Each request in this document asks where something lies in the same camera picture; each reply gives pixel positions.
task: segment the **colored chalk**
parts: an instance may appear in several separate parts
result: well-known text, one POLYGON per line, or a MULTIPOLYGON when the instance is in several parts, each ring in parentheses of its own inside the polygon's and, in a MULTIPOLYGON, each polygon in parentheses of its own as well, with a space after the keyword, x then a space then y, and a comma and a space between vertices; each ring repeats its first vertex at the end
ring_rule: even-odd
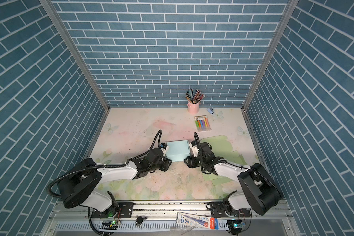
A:
POLYGON ((198 131, 211 130, 210 124, 208 124, 207 116, 195 116, 194 121, 198 131))

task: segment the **brick pattern wall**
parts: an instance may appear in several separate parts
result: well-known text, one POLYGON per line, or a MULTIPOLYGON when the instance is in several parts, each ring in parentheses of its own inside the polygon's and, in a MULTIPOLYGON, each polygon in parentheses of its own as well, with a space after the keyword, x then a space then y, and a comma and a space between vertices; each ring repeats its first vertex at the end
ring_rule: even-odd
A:
POLYGON ((249 115, 302 235, 354 235, 354 1, 298 2, 249 115))
POLYGON ((110 106, 241 106, 287 0, 53 1, 110 106))
POLYGON ((39 1, 0 0, 0 236, 39 235, 102 116, 39 1))

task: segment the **aluminum frame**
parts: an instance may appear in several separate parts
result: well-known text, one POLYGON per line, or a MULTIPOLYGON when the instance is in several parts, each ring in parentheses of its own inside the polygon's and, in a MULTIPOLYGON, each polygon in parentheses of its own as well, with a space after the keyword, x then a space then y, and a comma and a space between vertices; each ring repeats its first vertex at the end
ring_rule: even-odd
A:
POLYGON ((63 24, 57 10, 55 9, 54 5, 52 4, 51 0, 40 0, 44 10, 46 11, 47 15, 50 17, 50 20, 54 24, 55 28, 57 29, 59 35, 63 39, 64 43, 66 44, 68 50, 74 57, 77 65, 85 75, 85 79, 88 81, 90 86, 93 89, 93 92, 98 97, 99 101, 101 102, 102 106, 104 107, 105 111, 109 111, 109 104, 102 95, 99 87, 97 86, 96 82, 92 74, 90 73, 88 66, 85 64, 83 58, 81 57, 74 41, 72 40, 71 36, 69 35, 66 26, 63 24))
POLYGON ((94 148, 94 146, 96 145, 97 139, 99 138, 99 135, 100 135, 100 133, 101 133, 101 130, 102 130, 102 128, 104 127, 104 124, 105 124, 105 121, 106 121, 106 119, 107 119, 107 117, 108 117, 108 115, 109 115, 110 109, 111 109, 111 108, 109 108, 108 111, 105 111, 104 115, 102 116, 101 121, 100 121, 100 123, 99 123, 99 126, 97 127, 97 130, 96 130, 96 132, 94 133, 94 136, 93 136, 93 138, 92 138, 92 141, 90 142, 89 147, 88 147, 88 149, 86 150, 83 159, 90 157, 90 154, 92 153, 93 148, 94 148))
POLYGON ((257 136, 255 135, 255 131, 253 130, 253 126, 252 126, 252 123, 250 122, 250 118, 248 116, 248 113, 244 109, 241 109, 241 113, 243 114, 243 117, 244 117, 244 120, 245 120, 245 124, 246 124, 246 127, 248 128, 248 132, 249 132, 250 138, 252 139, 252 142, 253 142, 253 145, 254 145, 254 148, 255 148, 255 152, 257 153, 258 159, 259 159, 261 165, 270 174, 269 167, 268 167, 268 165, 266 163, 265 156, 264 156, 264 154, 262 152, 262 149, 261 149, 260 143, 258 142, 257 136))
MULTIPOLYGON (((196 215, 211 216, 211 212, 207 210, 206 203, 220 200, 175 200, 175 201, 131 201, 134 203, 131 218, 121 219, 122 224, 126 227, 120 227, 115 232, 154 232, 168 231, 169 227, 179 228, 181 225, 176 224, 177 213, 183 211, 196 215), (147 216, 145 225, 141 228, 135 228, 136 216, 147 216)), ((66 209, 61 202, 58 202, 48 219, 45 228, 41 235, 52 236, 57 231, 91 231, 88 223, 88 210, 86 207, 77 206, 72 209, 66 209)), ((237 219, 237 217, 221 217, 217 218, 221 224, 220 229, 228 229, 226 220, 237 219)), ((299 236, 293 228, 293 216, 285 200, 280 200, 279 203, 272 207, 265 215, 261 216, 252 211, 252 220, 259 219, 281 219, 285 226, 288 236, 299 236)), ((93 224, 98 227, 103 221, 112 219, 92 219, 93 224)))
POLYGON ((286 29, 287 23, 290 20, 291 15, 293 14, 293 12, 295 10, 295 7, 296 7, 298 1, 299 0, 289 0, 288 4, 283 12, 282 18, 277 26, 277 29, 275 30, 275 33, 274 33, 273 38, 270 42, 270 45, 265 53, 265 57, 260 65, 260 68, 257 71, 257 74, 255 75, 254 81, 250 87, 248 95, 245 98, 245 102, 243 105, 244 110, 247 110, 250 105, 250 101, 252 100, 254 93, 255 93, 256 89, 258 88, 258 85, 261 82, 261 79, 265 73, 265 70, 269 65, 271 57, 273 56, 274 51, 278 46, 279 40, 281 39, 282 34, 286 29))

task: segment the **light blue box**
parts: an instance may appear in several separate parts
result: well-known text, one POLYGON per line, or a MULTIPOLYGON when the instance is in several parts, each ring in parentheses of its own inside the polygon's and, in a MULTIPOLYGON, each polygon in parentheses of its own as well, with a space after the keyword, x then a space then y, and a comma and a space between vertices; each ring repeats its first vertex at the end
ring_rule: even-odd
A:
POLYGON ((166 152, 166 158, 173 162, 183 161, 190 155, 188 140, 166 142, 166 144, 169 146, 169 150, 166 152))

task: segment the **pink pencil holder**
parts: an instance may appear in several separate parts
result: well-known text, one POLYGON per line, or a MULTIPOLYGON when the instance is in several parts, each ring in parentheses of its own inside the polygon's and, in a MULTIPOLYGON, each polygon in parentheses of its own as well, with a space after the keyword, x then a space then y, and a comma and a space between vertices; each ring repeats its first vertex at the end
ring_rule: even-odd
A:
POLYGON ((197 114, 199 111, 199 104, 200 102, 196 104, 188 102, 188 112, 192 115, 197 114))

